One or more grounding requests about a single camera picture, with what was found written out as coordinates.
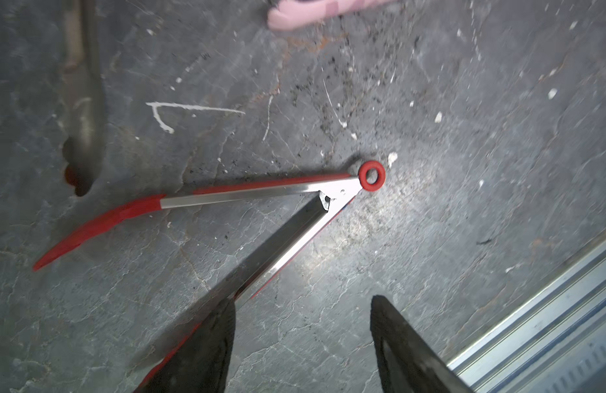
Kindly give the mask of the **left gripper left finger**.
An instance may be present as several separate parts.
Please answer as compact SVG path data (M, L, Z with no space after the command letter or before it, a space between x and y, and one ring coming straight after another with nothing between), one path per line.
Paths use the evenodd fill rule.
M235 329L235 303L231 299L224 299L147 374L135 391L225 391Z

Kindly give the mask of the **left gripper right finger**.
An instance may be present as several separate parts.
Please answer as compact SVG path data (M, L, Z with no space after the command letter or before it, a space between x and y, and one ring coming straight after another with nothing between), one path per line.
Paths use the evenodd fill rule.
M472 391L385 296L372 299L370 332L385 393Z

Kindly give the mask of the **red silicone tip tongs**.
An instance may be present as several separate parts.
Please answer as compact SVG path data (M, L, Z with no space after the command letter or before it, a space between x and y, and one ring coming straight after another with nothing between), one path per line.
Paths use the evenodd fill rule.
M175 361L213 309L244 306L359 197L386 182L376 160L331 174L247 179L179 195L142 197L89 219L33 264L47 270L76 260L79 247L118 239L154 224L137 254L135 306L178 306L171 320L140 344L129 363L142 390Z

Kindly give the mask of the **pink tip small tongs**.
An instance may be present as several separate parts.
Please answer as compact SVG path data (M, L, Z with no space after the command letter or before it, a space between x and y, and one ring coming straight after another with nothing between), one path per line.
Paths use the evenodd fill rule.
M267 25L272 31L293 31L335 16L389 3L389 0L316 0L279 1L267 13Z

